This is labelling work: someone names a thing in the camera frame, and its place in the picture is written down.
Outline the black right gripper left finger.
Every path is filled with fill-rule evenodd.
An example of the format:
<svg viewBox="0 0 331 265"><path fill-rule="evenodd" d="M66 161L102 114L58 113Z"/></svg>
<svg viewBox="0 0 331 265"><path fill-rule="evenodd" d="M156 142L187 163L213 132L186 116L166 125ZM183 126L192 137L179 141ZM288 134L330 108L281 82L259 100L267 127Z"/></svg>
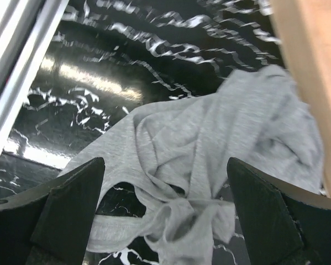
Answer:
<svg viewBox="0 0 331 265"><path fill-rule="evenodd" d="M93 158L0 199L0 264L82 264L104 170Z"/></svg>

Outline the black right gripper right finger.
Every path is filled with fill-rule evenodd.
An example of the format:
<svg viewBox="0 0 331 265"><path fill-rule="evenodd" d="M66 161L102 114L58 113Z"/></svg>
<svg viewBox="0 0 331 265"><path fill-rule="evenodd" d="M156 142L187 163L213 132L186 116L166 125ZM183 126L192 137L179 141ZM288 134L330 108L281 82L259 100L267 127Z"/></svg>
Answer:
<svg viewBox="0 0 331 265"><path fill-rule="evenodd" d="M227 175L251 264L331 264L331 199L231 157Z"/></svg>

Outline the grey tank top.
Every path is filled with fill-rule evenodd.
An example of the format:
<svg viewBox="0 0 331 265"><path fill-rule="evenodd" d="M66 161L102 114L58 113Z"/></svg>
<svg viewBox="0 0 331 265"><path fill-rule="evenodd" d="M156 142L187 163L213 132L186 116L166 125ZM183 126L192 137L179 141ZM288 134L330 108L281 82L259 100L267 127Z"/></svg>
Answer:
<svg viewBox="0 0 331 265"><path fill-rule="evenodd" d="M211 264L214 240L229 242L235 206L217 198L236 157L318 193L321 136L281 67L233 71L215 93L135 108L85 147L65 172L101 157L100 195L126 182L145 206L140 218L96 215L87 250L111 253L143 237L160 264Z"/></svg>

